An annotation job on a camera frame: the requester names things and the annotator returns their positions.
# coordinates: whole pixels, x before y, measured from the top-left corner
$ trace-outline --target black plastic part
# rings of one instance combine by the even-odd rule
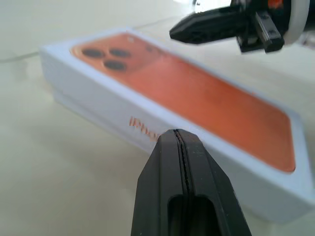
[[[261,12],[269,19],[257,17]],[[290,16],[291,0],[283,0],[278,8],[269,8],[268,0],[232,0],[230,7],[189,15],[171,29],[170,37],[191,44],[236,37],[241,52],[264,49],[269,53],[283,47]],[[265,32],[262,26],[273,28],[268,30],[273,33]]]
[[[251,236],[229,178],[196,135],[158,139],[137,185],[131,236]]]
[[[315,30],[315,0],[310,0],[309,15],[304,27],[304,31]]]
[[[284,38],[267,11],[256,12],[253,22],[266,53],[278,51],[284,46]]]
[[[247,21],[240,6],[218,8],[187,16],[170,30],[170,37],[191,44],[212,42],[238,36]]]

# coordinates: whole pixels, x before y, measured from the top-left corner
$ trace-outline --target camera lens image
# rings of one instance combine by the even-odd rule
[[[120,57],[120,58],[129,58],[131,56],[130,52],[119,49],[119,48],[112,48],[109,50],[109,53],[113,56]]]
[[[152,52],[152,51],[153,51],[153,48],[150,47],[150,46],[147,46],[147,47],[146,47],[146,50],[147,50],[148,52]]]
[[[94,48],[83,49],[82,53],[83,55],[90,58],[103,58],[105,56],[105,53],[103,51]]]
[[[111,70],[125,71],[127,66],[125,63],[118,60],[107,60],[104,62],[104,66]]]

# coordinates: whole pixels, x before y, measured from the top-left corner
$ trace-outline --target white table surface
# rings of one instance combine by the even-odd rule
[[[292,46],[242,56],[234,40],[187,46],[168,39],[176,21],[139,30],[297,111],[315,156],[314,51]],[[7,55],[51,39],[40,38],[16,51],[8,40]],[[39,57],[0,64],[0,96],[0,235],[130,235],[148,154],[55,103]],[[315,235],[315,212],[286,225],[244,213],[253,236]]]

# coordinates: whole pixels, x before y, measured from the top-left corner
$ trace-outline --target white ring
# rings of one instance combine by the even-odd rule
[[[284,35],[285,44],[292,44],[299,39],[309,15],[310,0],[292,0],[289,30]]]

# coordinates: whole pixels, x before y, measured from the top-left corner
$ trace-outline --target iphone box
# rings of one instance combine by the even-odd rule
[[[313,208],[303,126],[290,109],[132,29],[44,46],[40,56],[56,101],[148,157],[160,134],[185,129],[254,213],[283,223]]]

